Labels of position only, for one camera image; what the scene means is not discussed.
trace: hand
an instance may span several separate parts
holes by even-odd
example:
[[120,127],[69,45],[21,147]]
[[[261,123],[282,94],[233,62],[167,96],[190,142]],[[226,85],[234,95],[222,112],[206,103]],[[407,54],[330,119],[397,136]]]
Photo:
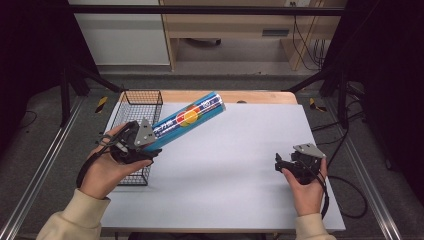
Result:
[[[281,172],[286,177],[293,192],[294,207],[297,215],[301,217],[319,213],[324,190],[318,180],[315,179],[308,185],[301,185],[289,170],[283,168]],[[324,182],[327,177],[327,163],[325,159],[321,160],[320,172],[322,177],[321,175],[318,176]]]
[[[108,135],[116,134],[125,124],[119,125],[107,132]],[[99,152],[103,146],[93,149],[90,156]],[[81,184],[80,191],[97,199],[104,199],[118,184],[129,174],[152,164],[152,160],[143,160],[131,164],[117,163],[108,150],[105,151],[88,169]]]

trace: table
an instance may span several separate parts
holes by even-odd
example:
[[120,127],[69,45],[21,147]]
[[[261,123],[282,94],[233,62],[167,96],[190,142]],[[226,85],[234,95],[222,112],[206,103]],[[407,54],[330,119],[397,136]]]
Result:
[[[162,91],[161,118],[209,92]],[[293,145],[314,142],[302,106],[292,93],[217,93],[227,110],[164,146],[155,158],[148,186],[117,187],[109,195],[112,202],[102,219],[103,229],[185,233],[294,229],[291,190],[274,170],[274,158],[278,152],[287,160]],[[248,103],[236,104],[239,100]],[[324,224],[329,231],[344,230],[327,184],[330,207]]]

